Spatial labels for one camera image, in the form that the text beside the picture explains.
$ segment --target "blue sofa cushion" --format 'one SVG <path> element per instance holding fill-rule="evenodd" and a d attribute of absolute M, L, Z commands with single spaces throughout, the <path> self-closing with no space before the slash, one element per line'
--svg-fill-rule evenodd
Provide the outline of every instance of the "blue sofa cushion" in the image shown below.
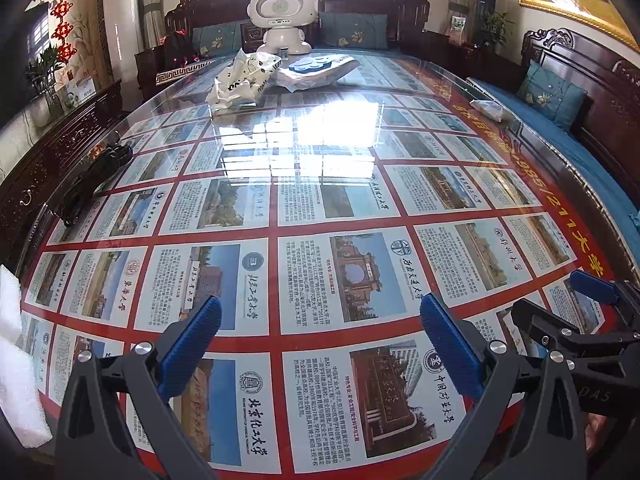
<path fill-rule="evenodd" d="M 241 23 L 244 22 L 194 28 L 191 31 L 193 48 L 200 57 L 226 56 L 237 52 L 242 48 Z"/>
<path fill-rule="evenodd" d="M 386 50 L 386 14 L 320 12 L 322 42 L 367 50 Z"/>
<path fill-rule="evenodd" d="M 531 61 L 527 76 L 516 95 L 552 120 L 561 130 L 568 132 L 587 92 Z"/>
<path fill-rule="evenodd" d="M 513 94 L 483 81 L 478 83 L 481 88 L 486 89 L 500 104 L 511 110 L 523 123 L 535 130 L 577 168 L 609 211 L 636 262 L 640 262 L 640 233 L 632 220 L 638 216 L 638 210 L 620 184 L 607 173 L 580 142 L 568 136 L 545 116 Z"/>

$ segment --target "metal screw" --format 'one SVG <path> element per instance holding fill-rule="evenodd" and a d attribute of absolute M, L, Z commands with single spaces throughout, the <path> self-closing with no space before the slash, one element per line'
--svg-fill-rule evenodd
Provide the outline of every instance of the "metal screw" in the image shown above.
<path fill-rule="evenodd" d="M 151 352 L 153 345 L 147 341 L 143 341 L 142 343 L 138 343 L 133 347 L 133 350 L 138 355 L 144 355 Z"/>
<path fill-rule="evenodd" d="M 78 361 L 80 361 L 81 363 L 85 363 L 87 362 L 89 359 L 91 359 L 91 356 L 93 354 L 91 353 L 90 350 L 82 350 L 79 354 L 78 354 Z"/>
<path fill-rule="evenodd" d="M 549 352 L 549 357 L 555 363 L 561 363 L 564 361 L 564 356 L 558 350 L 552 350 Z"/>
<path fill-rule="evenodd" d="M 491 341 L 489 348 L 494 354 L 504 354 L 507 351 L 507 345 L 502 341 Z"/>

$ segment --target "embroidered pillow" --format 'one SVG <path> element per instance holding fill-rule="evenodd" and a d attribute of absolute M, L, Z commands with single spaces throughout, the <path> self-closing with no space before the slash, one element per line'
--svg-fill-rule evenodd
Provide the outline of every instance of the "embroidered pillow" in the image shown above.
<path fill-rule="evenodd" d="M 320 12 L 320 30 L 327 45 L 386 50 L 386 14 Z"/>
<path fill-rule="evenodd" d="M 568 132 L 587 92 L 531 61 L 527 76 L 516 95 L 561 130 Z"/>
<path fill-rule="evenodd" d="M 219 23 L 191 31 L 193 48 L 200 57 L 226 56 L 242 48 L 242 22 Z"/>

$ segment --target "window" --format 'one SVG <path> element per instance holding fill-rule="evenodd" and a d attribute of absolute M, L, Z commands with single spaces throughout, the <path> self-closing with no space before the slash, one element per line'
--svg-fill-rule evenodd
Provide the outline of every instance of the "window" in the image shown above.
<path fill-rule="evenodd" d="M 49 44 L 49 16 L 44 17 L 36 24 L 31 35 L 27 38 L 27 51 L 30 59 L 37 58 Z"/>

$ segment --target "white robot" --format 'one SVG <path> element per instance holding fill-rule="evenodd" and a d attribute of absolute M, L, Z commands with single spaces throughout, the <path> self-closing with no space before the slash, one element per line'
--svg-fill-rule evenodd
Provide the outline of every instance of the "white robot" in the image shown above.
<path fill-rule="evenodd" d="M 289 54 L 308 54 L 311 45 L 305 33 L 297 27 L 313 23 L 318 17 L 318 0 L 251 0 L 246 8 L 256 27 L 268 28 L 258 52 L 279 54 L 288 48 Z"/>

